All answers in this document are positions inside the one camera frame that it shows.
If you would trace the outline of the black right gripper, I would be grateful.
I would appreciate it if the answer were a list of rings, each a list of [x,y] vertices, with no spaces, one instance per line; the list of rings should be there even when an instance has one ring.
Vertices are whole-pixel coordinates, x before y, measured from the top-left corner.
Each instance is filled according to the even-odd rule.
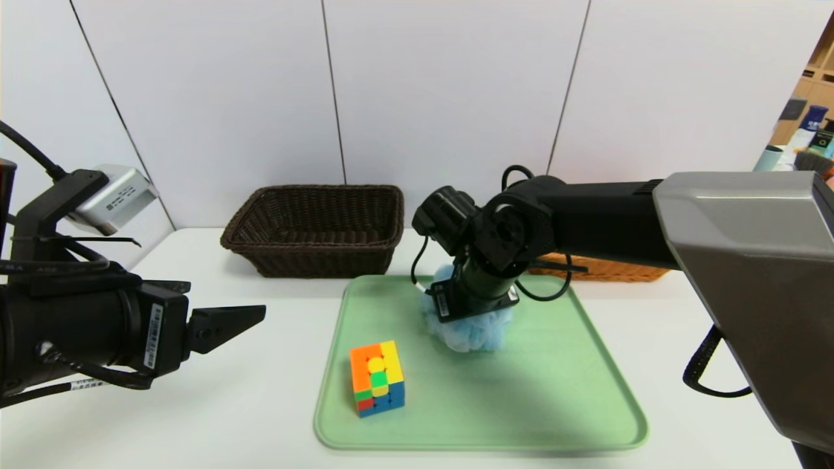
[[[453,262],[450,278],[435,280],[425,293],[436,318],[449,323],[517,305],[518,279],[518,269],[498,270],[482,256],[468,255]]]

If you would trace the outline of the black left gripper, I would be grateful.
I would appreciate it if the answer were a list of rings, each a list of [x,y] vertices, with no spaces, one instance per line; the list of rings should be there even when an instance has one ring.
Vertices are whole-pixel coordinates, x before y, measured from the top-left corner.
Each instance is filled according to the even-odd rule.
[[[145,391],[188,351],[208,354],[265,319],[265,305],[197,308],[187,329],[188,290],[167,280],[12,283],[2,297],[2,397],[35,399],[33,386],[72,375]]]

